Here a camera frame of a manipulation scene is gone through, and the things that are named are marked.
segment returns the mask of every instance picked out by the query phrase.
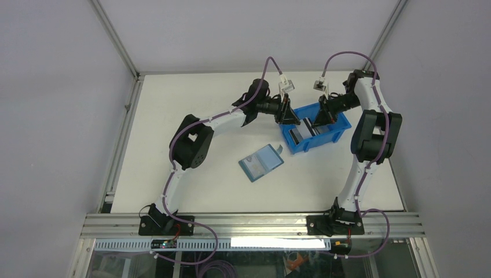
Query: white table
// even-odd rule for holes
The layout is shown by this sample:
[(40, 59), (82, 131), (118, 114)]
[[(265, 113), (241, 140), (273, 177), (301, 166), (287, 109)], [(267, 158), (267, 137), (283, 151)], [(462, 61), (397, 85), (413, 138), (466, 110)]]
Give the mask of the white table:
[[(328, 72), (332, 92), (344, 93), (349, 72)], [(286, 72), (296, 89), (292, 107), (317, 102), (312, 89), (320, 72)], [(124, 155), (112, 213), (136, 213), (162, 193), (169, 174), (168, 145), (184, 116), (208, 117), (225, 111), (260, 73), (148, 75), (145, 77)], [(268, 72), (272, 95), (278, 74)], [(213, 139), (205, 162), (185, 176), (182, 213), (321, 211), (344, 187), (353, 155), (350, 141), (361, 108), (345, 112), (353, 126), (336, 143), (291, 155), (272, 115), (259, 115), (246, 127)], [(267, 144), (285, 148), (285, 163), (251, 183), (238, 161)], [(372, 178), (361, 208), (402, 210), (391, 167), (386, 161)]]

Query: gray wall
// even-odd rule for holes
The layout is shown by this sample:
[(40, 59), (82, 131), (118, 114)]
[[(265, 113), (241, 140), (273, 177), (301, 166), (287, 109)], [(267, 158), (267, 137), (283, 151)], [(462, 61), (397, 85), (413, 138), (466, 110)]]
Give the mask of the gray wall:
[(410, 1), (378, 60), (393, 156), (442, 277), (489, 277), (491, 2)]
[[(142, 72), (320, 70), (328, 55), (369, 53), (397, 0), (101, 0)], [(334, 59), (352, 69), (362, 57)]]
[(130, 87), (88, 1), (1, 1), (0, 276), (67, 275)]

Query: blue box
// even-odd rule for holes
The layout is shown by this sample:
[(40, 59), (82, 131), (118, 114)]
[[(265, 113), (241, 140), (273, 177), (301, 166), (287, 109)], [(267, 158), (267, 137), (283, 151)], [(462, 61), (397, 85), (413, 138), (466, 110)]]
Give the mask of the blue box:
[[(309, 118), (312, 122), (314, 122), (319, 109), (319, 103), (314, 103), (294, 109), (294, 111), (300, 120), (303, 118)], [(346, 116), (343, 113), (339, 113), (338, 121), (336, 123), (321, 127), (322, 129), (327, 129), (328, 131), (325, 131), (314, 137), (304, 139), (298, 145), (295, 145), (289, 133), (289, 131), (294, 127), (295, 125), (280, 125), (281, 133), (283, 134), (283, 137), (285, 138), (288, 148), (290, 149), (292, 154), (302, 151), (307, 152), (308, 150), (320, 145), (324, 145), (325, 143), (338, 142), (345, 130), (351, 128), (351, 124), (348, 119), (346, 119)]]

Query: black cable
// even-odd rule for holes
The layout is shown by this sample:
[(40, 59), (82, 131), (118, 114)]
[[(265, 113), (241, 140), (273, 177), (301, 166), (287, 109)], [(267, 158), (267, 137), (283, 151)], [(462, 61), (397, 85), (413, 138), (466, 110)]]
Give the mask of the black cable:
[(330, 93), (329, 96), (330, 96), (330, 98), (337, 98), (337, 97), (339, 97), (341, 95), (338, 94), (338, 93), (333, 92), (333, 93)]
[(326, 237), (331, 237), (332, 235), (327, 235), (326, 233), (324, 233), (323, 231), (321, 231), (318, 227), (314, 226), (314, 228), (319, 232), (321, 233), (322, 235), (326, 236)]
[(140, 215), (141, 211), (142, 211), (143, 209), (145, 209), (146, 207), (150, 207), (150, 206), (151, 206), (151, 204), (147, 204), (146, 206), (144, 206), (144, 207), (142, 207), (142, 208), (140, 209), (140, 211), (138, 212), (138, 217), (139, 217), (140, 219), (141, 219), (141, 215)]

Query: connector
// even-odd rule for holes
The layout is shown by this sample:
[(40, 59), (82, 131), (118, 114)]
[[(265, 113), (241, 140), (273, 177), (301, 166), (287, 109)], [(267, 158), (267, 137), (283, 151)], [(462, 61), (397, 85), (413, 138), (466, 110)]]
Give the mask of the connector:
[(314, 82), (314, 89), (321, 92), (325, 92), (326, 87), (324, 83), (325, 83), (325, 78), (319, 77), (319, 79)]
[(284, 74), (280, 74), (280, 80), (281, 82), (278, 83), (278, 87), (282, 96), (295, 90), (292, 80), (289, 80)]

